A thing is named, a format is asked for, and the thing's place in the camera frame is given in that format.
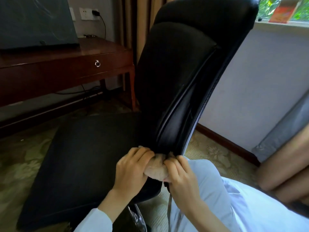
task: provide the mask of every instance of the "metal ring drawer pull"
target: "metal ring drawer pull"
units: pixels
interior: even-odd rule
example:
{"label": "metal ring drawer pull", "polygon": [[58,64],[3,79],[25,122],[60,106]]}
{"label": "metal ring drawer pull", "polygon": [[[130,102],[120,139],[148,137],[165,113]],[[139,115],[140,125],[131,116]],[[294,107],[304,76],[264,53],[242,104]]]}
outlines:
{"label": "metal ring drawer pull", "polygon": [[99,62],[98,60],[95,61],[95,66],[96,66],[96,67],[101,66],[101,64],[100,64],[100,62]]}

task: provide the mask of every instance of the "black leather office chair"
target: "black leather office chair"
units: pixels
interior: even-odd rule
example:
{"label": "black leather office chair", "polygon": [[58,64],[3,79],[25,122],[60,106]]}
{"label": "black leather office chair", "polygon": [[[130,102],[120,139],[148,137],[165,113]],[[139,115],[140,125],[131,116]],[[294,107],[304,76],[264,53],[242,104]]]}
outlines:
{"label": "black leather office chair", "polygon": [[[141,113],[73,119],[56,133],[17,228],[81,221],[131,147],[183,155],[218,80],[252,29],[258,0],[175,0],[158,12],[136,69]],[[148,178],[132,205],[159,194]]]}

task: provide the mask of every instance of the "cabinet drawer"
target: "cabinet drawer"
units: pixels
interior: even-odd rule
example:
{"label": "cabinet drawer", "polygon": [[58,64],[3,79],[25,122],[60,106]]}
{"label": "cabinet drawer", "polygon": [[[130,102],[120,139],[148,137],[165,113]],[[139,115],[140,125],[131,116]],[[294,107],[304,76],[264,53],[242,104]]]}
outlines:
{"label": "cabinet drawer", "polygon": [[37,65],[0,69],[0,106],[49,93]]}
{"label": "cabinet drawer", "polygon": [[103,79],[104,72],[133,65],[133,55],[131,51],[123,51],[53,60],[41,62],[39,65],[48,85],[54,91],[59,91]]}

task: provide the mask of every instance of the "wooden baseboard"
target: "wooden baseboard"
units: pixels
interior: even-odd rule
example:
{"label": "wooden baseboard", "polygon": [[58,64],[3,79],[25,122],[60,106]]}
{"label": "wooden baseboard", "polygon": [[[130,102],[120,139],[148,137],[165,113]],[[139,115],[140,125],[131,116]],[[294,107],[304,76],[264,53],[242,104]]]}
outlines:
{"label": "wooden baseboard", "polygon": [[56,117],[73,112],[77,109],[92,105],[99,102],[102,99],[109,99],[111,96],[115,96],[122,91],[122,88],[117,88],[108,91],[103,94],[102,92],[96,94],[96,92],[88,93],[89,98],[85,99],[85,95],[79,95],[57,104],[53,104],[41,109],[37,109],[20,116],[11,118],[0,122],[0,138],[10,136],[14,133],[26,130],[33,126],[42,124],[46,121],[54,119]]}
{"label": "wooden baseboard", "polygon": [[235,153],[236,155],[244,158],[248,162],[250,162],[250,163],[252,163],[252,164],[254,164],[258,167],[260,166],[261,163],[258,161],[257,157],[253,153],[251,153],[251,152],[247,151],[246,149],[238,146],[237,144],[226,139],[225,137],[215,133],[214,131],[210,130],[209,128],[206,128],[205,126],[203,126],[201,124],[197,124],[195,129],[197,131],[199,131],[200,133],[204,134],[205,136],[207,136],[208,138],[214,140],[216,143],[220,144],[221,146],[223,146],[226,149],[230,150],[231,152]]}

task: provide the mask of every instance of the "white wall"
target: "white wall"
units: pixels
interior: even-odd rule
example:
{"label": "white wall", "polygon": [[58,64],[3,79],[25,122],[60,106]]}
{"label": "white wall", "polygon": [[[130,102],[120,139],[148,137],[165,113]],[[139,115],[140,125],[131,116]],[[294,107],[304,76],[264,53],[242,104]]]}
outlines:
{"label": "white wall", "polygon": [[309,28],[258,23],[199,123],[251,151],[309,89]]}
{"label": "white wall", "polygon": [[[81,20],[79,7],[98,9],[106,24],[106,39],[114,42],[119,42],[119,4],[118,0],[68,0],[69,6],[73,7],[76,21],[74,22],[77,36],[84,34],[94,34],[99,37],[104,37],[104,25],[102,21],[85,21]],[[85,89],[90,89],[100,85],[98,81],[85,85]],[[106,79],[106,87],[115,89],[122,86],[121,78],[113,77]],[[74,87],[64,90],[63,92],[81,91],[82,87]],[[46,107],[60,101],[66,100],[75,95],[56,95],[48,94],[41,97],[33,98],[24,101],[20,105],[0,107],[0,121],[16,117],[20,114]]]}

